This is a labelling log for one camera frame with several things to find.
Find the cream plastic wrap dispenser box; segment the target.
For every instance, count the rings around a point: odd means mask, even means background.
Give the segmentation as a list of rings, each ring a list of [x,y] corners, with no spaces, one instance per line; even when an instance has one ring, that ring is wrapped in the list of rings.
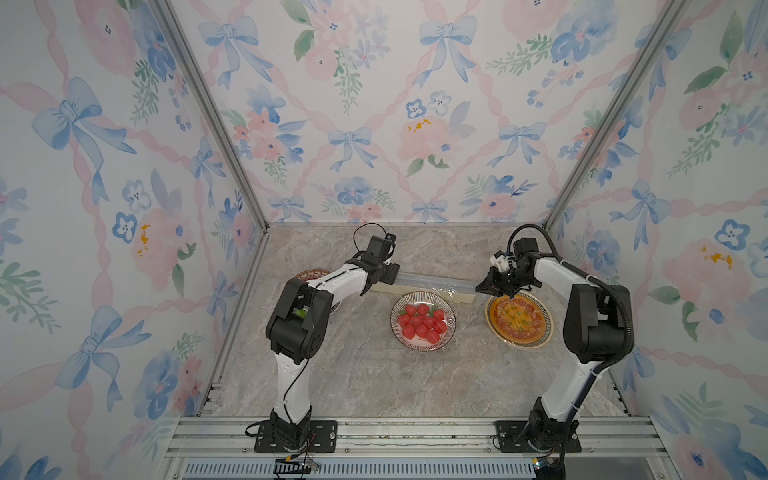
[[[392,285],[383,282],[376,283],[371,290],[377,293],[405,295],[416,291],[426,291],[439,295],[441,298],[455,302],[471,304],[477,293],[475,283],[470,280],[421,275],[399,272]]]

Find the plate of grapes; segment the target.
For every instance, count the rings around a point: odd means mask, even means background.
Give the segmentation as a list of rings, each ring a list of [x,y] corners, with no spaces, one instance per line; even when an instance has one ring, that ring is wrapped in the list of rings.
[[[314,305],[320,305],[320,301],[316,299],[320,287],[324,288],[330,282],[323,283],[322,279],[329,276],[331,272],[326,269],[309,269],[298,273],[294,279],[296,282],[301,283],[302,286],[297,290],[295,299],[292,305],[292,314],[302,319],[306,318],[311,308]]]

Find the plate of red strawberries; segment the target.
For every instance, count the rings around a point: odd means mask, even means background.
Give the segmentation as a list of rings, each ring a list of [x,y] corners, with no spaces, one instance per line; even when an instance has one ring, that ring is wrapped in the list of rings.
[[[391,328],[405,347],[430,352],[442,349],[456,330],[456,315],[446,300],[426,291],[399,298],[391,311]]]

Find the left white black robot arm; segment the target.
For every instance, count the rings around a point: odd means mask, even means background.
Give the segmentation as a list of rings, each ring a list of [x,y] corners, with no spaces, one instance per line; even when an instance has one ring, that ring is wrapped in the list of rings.
[[[310,445],[312,405],[309,362],[320,350],[332,308],[366,294],[377,283],[395,283],[396,236],[372,236],[342,266],[314,280],[289,280],[275,305],[265,335],[277,365],[276,403],[266,423],[267,445],[298,451]]]

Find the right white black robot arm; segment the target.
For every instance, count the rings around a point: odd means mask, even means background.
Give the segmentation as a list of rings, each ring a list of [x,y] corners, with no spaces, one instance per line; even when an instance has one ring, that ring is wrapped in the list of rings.
[[[524,422],[499,421],[506,452],[576,452],[577,417],[596,381],[634,348],[630,294],[564,260],[549,234],[543,252],[536,238],[516,228],[495,253],[476,292],[488,296],[491,330],[519,347],[539,348],[554,336],[555,322],[531,292],[548,286],[566,300],[562,339],[568,351],[549,389],[535,400]]]

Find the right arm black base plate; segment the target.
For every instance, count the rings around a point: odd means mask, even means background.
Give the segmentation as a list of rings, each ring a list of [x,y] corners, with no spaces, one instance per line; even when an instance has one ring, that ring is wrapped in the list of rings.
[[[582,446],[576,433],[579,422],[574,420],[569,436],[564,440],[564,422],[546,422],[531,426],[524,420],[498,420],[494,422],[498,446],[503,453],[545,454],[558,453],[565,443],[567,453],[580,453]]]

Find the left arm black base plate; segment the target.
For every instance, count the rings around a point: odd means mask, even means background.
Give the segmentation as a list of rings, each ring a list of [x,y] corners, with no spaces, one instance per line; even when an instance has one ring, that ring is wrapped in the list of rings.
[[[309,420],[291,425],[280,418],[264,420],[246,428],[256,453],[334,453],[338,422]]]

